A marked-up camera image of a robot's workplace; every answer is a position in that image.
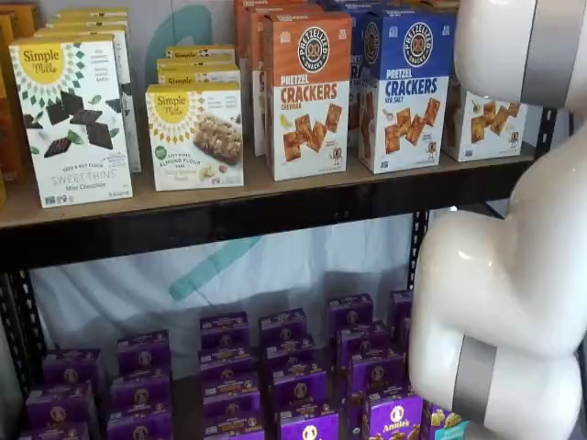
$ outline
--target purple box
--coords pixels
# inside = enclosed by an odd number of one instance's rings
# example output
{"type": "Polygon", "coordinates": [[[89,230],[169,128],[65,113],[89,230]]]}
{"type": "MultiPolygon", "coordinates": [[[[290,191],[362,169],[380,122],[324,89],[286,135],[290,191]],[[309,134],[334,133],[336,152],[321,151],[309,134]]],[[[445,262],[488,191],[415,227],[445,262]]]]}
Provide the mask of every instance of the purple box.
{"type": "Polygon", "coordinates": [[[157,401],[111,412],[107,432],[108,440],[172,437],[171,405],[167,401],[157,401]]]}
{"type": "Polygon", "coordinates": [[[249,346],[200,350],[200,379],[230,379],[237,373],[252,371],[255,357],[249,346]]]}
{"type": "Polygon", "coordinates": [[[360,324],[337,331],[337,369],[349,368],[350,353],[389,347],[389,330],[382,321],[360,324]]]}
{"type": "Polygon", "coordinates": [[[52,428],[24,431],[18,440],[90,440],[85,423],[63,423],[52,428]]]}
{"type": "Polygon", "coordinates": [[[358,324],[368,324],[373,320],[373,301],[364,293],[353,295],[328,304],[328,336],[337,337],[337,330],[358,324]]]}
{"type": "Polygon", "coordinates": [[[240,440],[264,440],[265,428],[260,412],[241,412],[238,417],[204,419],[204,440],[226,440],[232,437],[240,440]]]}
{"type": "Polygon", "coordinates": [[[420,438],[422,398],[412,387],[371,392],[363,403],[363,438],[420,438]]]}
{"type": "Polygon", "coordinates": [[[468,423],[458,414],[447,411],[430,401],[424,401],[422,411],[422,440],[465,438],[468,423]]]}
{"type": "Polygon", "coordinates": [[[405,381],[404,353],[398,349],[374,348],[351,355],[349,362],[349,393],[372,387],[401,385],[405,381]]]}
{"type": "Polygon", "coordinates": [[[115,379],[110,388],[110,400],[114,409],[171,399],[171,380],[166,368],[134,371],[115,379]]]}
{"type": "Polygon", "coordinates": [[[260,410],[257,373],[239,374],[232,379],[206,380],[202,383],[203,415],[236,417],[241,411],[260,410]]]}
{"type": "Polygon", "coordinates": [[[297,403],[321,402],[327,398],[327,372],[315,361],[273,371],[273,409],[297,403]]]}
{"type": "Polygon", "coordinates": [[[249,319],[245,312],[228,313],[200,320],[202,348],[247,346],[249,319]]]}
{"type": "Polygon", "coordinates": [[[259,320],[262,346],[289,341],[307,333],[307,318],[303,309],[293,309],[259,320]]]}
{"type": "Polygon", "coordinates": [[[309,403],[281,411],[278,440],[338,438],[338,407],[333,402],[309,403]]]}
{"type": "Polygon", "coordinates": [[[120,374],[151,367],[171,368],[172,352],[167,330],[118,339],[120,374]]]}
{"type": "Polygon", "coordinates": [[[404,318],[412,316],[412,291],[392,291],[389,296],[389,308],[387,311],[387,326],[392,334],[394,342],[399,342],[398,329],[404,318]]]}

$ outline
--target cracker box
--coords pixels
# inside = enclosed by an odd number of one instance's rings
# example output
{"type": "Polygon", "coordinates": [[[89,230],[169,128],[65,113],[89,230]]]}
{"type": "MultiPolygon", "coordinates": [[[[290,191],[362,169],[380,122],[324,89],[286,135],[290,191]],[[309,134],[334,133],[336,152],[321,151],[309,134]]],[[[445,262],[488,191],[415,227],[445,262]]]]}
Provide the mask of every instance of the cracker box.
{"type": "Polygon", "coordinates": [[[147,113],[157,191],[244,184],[237,82],[152,85],[147,113]]]}
{"type": "Polygon", "coordinates": [[[465,431],[469,423],[462,420],[458,414],[446,411],[430,401],[424,401],[422,411],[421,440],[465,438],[465,431]]]}
{"type": "Polygon", "coordinates": [[[363,438],[419,440],[422,398],[411,387],[377,390],[363,406],[363,438]]]}
{"type": "Polygon", "coordinates": [[[44,208],[132,197],[111,35],[10,45],[44,208]]]}
{"type": "Polygon", "coordinates": [[[18,440],[90,440],[85,423],[63,423],[52,428],[24,431],[18,440]]]}
{"type": "Polygon", "coordinates": [[[170,46],[167,58],[206,58],[210,55],[228,55],[231,62],[237,62],[232,44],[210,44],[200,46],[170,46]]]}
{"type": "Polygon", "coordinates": [[[263,440],[265,428],[259,412],[241,412],[236,417],[204,419],[202,423],[204,440],[263,440]]]}
{"type": "Polygon", "coordinates": [[[240,70],[236,64],[205,64],[161,68],[158,70],[159,84],[186,85],[193,83],[240,83],[240,70]]]}
{"type": "Polygon", "coordinates": [[[118,339],[118,367],[120,374],[137,369],[170,368],[172,352],[167,330],[135,337],[118,339]]]}
{"type": "Polygon", "coordinates": [[[227,313],[200,320],[202,348],[249,344],[249,319],[245,312],[227,313]]]}
{"type": "Polygon", "coordinates": [[[138,369],[116,378],[110,387],[113,408],[124,408],[141,403],[170,402],[172,386],[166,368],[138,369]]]}
{"type": "Polygon", "coordinates": [[[267,159],[273,179],[347,168],[350,16],[270,14],[263,24],[267,159]]]}
{"type": "Polygon", "coordinates": [[[250,79],[250,90],[252,96],[250,102],[246,103],[253,115],[253,144],[255,156],[265,154],[265,68],[263,59],[263,19],[266,14],[291,11],[300,13],[303,11],[321,11],[319,5],[275,5],[248,7],[247,15],[247,67],[249,72],[246,75],[250,79]]]}
{"type": "Polygon", "coordinates": [[[230,379],[202,383],[204,417],[236,417],[241,411],[260,411],[257,373],[244,373],[230,379]]]}
{"type": "Polygon", "coordinates": [[[278,439],[337,439],[338,407],[331,401],[293,406],[279,413],[277,423],[278,439]]]}
{"type": "Polygon", "coordinates": [[[284,342],[307,333],[304,309],[286,310],[259,320],[260,341],[263,345],[284,342]]]}
{"type": "Polygon", "coordinates": [[[360,160],[375,174],[438,165],[455,14],[404,7],[362,23],[360,160]]]}
{"type": "Polygon", "coordinates": [[[114,411],[106,429],[108,440],[172,438],[172,407],[158,401],[114,411]]]}
{"type": "Polygon", "coordinates": [[[255,357],[249,346],[231,346],[200,350],[200,379],[231,379],[238,373],[250,372],[255,357]]]}
{"type": "Polygon", "coordinates": [[[70,26],[45,27],[35,33],[35,37],[71,37],[74,35],[112,35],[116,54],[116,68],[120,83],[120,100],[112,101],[108,105],[121,114],[125,121],[125,135],[127,137],[128,160],[130,172],[140,172],[140,157],[138,156],[137,114],[133,98],[132,79],[130,74],[130,52],[127,42],[127,28],[120,25],[112,26],[70,26]]]}
{"type": "Polygon", "coordinates": [[[327,372],[319,362],[300,362],[272,373],[271,399],[274,409],[297,403],[321,402],[326,398],[327,372]]]}
{"type": "Polygon", "coordinates": [[[444,150],[459,162],[519,156],[527,106],[482,98],[461,89],[460,107],[453,121],[456,142],[444,150]]]}

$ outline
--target pretzelized pretzel crackers box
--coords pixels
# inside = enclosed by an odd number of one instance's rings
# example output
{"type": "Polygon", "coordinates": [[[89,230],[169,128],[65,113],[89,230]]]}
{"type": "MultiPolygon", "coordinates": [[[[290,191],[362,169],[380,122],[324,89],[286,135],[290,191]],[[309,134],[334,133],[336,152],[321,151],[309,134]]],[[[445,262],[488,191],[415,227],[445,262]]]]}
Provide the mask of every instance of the pretzelized pretzel crackers box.
{"type": "Polygon", "coordinates": [[[344,171],[350,15],[270,14],[263,26],[266,151],[273,179],[344,171]]]}
{"type": "Polygon", "coordinates": [[[438,165],[455,14],[403,7],[362,23],[359,159],[375,174],[438,165]]]}

